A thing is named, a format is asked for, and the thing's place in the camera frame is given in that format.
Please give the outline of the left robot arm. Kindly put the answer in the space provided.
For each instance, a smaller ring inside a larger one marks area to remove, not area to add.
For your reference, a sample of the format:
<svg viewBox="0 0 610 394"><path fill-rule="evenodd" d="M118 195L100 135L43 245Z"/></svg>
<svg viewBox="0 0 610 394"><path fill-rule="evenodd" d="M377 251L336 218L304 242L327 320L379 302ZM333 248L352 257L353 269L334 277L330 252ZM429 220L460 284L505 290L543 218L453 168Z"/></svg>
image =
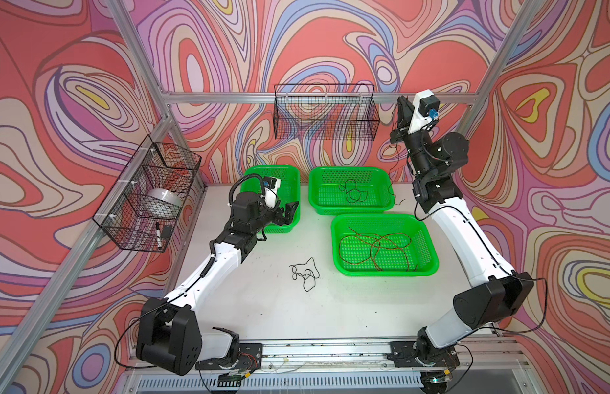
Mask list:
<svg viewBox="0 0 610 394"><path fill-rule="evenodd" d="M283 204L281 179L248 174L235 185L255 179L259 192L229 190L229 219L209 243L210 252L200 266L163 298L150 298L137 320L136 357L160 369L183 376L202 361L237 364L237 333L214 327L201 333L197 314L226 277L238 268L260 241L265 228L290 225L298 209L296 201Z"/></svg>

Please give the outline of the white tape roll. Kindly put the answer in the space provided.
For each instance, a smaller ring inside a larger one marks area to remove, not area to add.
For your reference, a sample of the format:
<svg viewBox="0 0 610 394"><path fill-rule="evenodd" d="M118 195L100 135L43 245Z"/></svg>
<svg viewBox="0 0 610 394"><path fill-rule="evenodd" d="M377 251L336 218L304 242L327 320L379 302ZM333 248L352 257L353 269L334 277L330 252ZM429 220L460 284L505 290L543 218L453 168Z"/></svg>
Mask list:
<svg viewBox="0 0 610 394"><path fill-rule="evenodd" d="M176 216L183 207L182 199L171 190L155 188L147 193L146 209L158 217Z"/></svg>

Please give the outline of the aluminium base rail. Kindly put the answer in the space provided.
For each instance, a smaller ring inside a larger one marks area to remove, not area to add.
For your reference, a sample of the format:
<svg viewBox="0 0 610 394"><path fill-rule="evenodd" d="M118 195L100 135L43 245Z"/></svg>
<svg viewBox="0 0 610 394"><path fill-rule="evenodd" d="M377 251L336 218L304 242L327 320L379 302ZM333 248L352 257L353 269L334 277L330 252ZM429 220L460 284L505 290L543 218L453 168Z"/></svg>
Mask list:
<svg viewBox="0 0 610 394"><path fill-rule="evenodd" d="M445 361L393 361L407 338L263 341L260 364L236 382L219 371L181 377L161 369L127 374L122 393L534 393L529 364L514 340L478 337Z"/></svg>

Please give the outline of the front green basket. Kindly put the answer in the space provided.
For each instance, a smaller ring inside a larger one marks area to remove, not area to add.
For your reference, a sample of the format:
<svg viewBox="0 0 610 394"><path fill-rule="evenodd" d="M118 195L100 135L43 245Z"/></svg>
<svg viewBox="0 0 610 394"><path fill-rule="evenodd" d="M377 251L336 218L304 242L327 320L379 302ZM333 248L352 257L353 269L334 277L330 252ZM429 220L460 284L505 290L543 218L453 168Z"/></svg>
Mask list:
<svg viewBox="0 0 610 394"><path fill-rule="evenodd" d="M334 265L346 276L429 277L440 267L427 226L410 214L342 214L330 229Z"/></svg>

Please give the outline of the rear right green basket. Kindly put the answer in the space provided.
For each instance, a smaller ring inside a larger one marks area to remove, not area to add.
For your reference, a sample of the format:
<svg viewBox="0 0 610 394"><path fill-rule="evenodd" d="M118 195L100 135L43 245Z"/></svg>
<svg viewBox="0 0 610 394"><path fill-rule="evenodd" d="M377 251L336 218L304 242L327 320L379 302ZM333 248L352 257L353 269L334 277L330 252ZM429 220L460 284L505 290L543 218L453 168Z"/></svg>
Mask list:
<svg viewBox="0 0 610 394"><path fill-rule="evenodd" d="M395 195L389 175L376 167L317 167L308 178L308 200L316 213L384 213Z"/></svg>

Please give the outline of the green basket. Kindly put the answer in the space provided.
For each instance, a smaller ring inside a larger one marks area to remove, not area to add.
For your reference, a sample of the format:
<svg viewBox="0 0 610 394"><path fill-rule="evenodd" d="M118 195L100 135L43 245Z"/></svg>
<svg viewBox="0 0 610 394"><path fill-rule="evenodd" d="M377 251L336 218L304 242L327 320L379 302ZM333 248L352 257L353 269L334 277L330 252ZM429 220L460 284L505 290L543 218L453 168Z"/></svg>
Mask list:
<svg viewBox="0 0 610 394"><path fill-rule="evenodd" d="M281 185L278 188L278 198L280 199L280 206L282 208L288 203L300 202L301 177L300 172L296 167L290 165L259 165L247 169L245 175L253 173L257 173L262 177L274 177L281 180ZM301 205L298 205L290 225L278 226L270 224L265 228L265 232L269 234L289 233L298 225L300 217Z"/></svg>
<svg viewBox="0 0 610 394"><path fill-rule="evenodd" d="M330 229L334 265L346 276L429 277L440 267L427 226L410 214L342 214Z"/></svg>
<svg viewBox="0 0 610 394"><path fill-rule="evenodd" d="M395 195L389 175L376 167L317 167L308 178L308 200L316 213L384 213Z"/></svg>

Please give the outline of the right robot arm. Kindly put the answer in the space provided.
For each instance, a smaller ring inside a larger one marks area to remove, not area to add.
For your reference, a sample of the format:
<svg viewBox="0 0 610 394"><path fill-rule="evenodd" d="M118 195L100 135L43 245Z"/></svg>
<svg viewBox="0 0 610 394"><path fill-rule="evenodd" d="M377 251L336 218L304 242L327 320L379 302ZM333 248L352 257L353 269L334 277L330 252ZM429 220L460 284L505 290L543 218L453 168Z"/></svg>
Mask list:
<svg viewBox="0 0 610 394"><path fill-rule="evenodd" d="M515 315L534 287L528 273L517 272L490 244L454 182L454 173L468 162L468 139L457 132L431 138L440 106L430 90L412 99L399 96L390 133L391 144L405 145L417 206L446 235L471 285L454 297L451 310L418 332L413 359L427 367L451 357L458 341Z"/></svg>

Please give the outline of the left green basket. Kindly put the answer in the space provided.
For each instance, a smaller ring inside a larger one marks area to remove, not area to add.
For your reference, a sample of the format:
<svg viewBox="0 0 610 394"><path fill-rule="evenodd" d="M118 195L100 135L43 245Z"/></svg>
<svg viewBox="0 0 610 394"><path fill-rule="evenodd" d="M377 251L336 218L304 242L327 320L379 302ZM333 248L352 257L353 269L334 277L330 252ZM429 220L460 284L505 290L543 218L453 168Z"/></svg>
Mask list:
<svg viewBox="0 0 610 394"><path fill-rule="evenodd" d="M300 172L296 167L290 165L259 165L247 169L245 175L253 173L257 173L262 177L274 177L281 180L281 185L278 188L278 198L280 199L280 206L282 208L288 203L300 202L301 177ZM290 225L278 226L270 224L265 228L265 232L269 234L289 233L298 225L300 217L301 205L298 205Z"/></svg>

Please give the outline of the black marker pen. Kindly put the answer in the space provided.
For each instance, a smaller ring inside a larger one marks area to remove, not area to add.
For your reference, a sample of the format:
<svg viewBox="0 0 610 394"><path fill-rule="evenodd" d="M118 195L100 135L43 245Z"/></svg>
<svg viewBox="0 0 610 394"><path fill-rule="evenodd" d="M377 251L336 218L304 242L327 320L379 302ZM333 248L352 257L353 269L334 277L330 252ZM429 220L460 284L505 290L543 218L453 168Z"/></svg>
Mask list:
<svg viewBox="0 0 610 394"><path fill-rule="evenodd" d="M163 241L161 238L161 231L160 231L160 223L156 222L155 223L155 239L156 239L156 246L157 246L157 250L161 251L163 249Z"/></svg>

